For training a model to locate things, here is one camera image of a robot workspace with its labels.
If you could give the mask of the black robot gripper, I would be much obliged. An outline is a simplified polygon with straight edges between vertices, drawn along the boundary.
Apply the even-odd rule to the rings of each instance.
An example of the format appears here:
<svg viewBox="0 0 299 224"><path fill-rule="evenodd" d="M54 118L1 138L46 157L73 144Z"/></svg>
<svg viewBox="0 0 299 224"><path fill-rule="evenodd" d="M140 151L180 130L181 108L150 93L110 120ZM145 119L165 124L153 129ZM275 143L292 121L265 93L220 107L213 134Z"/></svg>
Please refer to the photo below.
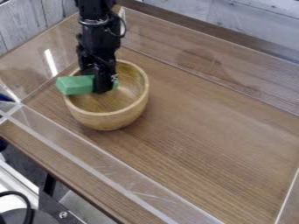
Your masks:
<svg viewBox="0 0 299 224"><path fill-rule="evenodd" d="M93 91L101 95L117 82L116 50L120 47L120 18L78 18L81 33L77 35L76 53L82 75L94 75Z"/></svg>

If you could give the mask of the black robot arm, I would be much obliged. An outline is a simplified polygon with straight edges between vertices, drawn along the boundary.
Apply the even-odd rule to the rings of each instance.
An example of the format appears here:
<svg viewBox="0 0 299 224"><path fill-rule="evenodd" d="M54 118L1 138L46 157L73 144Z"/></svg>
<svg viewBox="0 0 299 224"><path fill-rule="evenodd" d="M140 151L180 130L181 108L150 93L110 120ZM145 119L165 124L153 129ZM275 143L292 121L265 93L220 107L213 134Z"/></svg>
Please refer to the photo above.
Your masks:
<svg viewBox="0 0 299 224"><path fill-rule="evenodd" d="M92 92L110 91L117 79L116 51L120 48L121 18L112 11L116 0L74 0L78 8L76 53L78 68L84 75L93 75Z"/></svg>

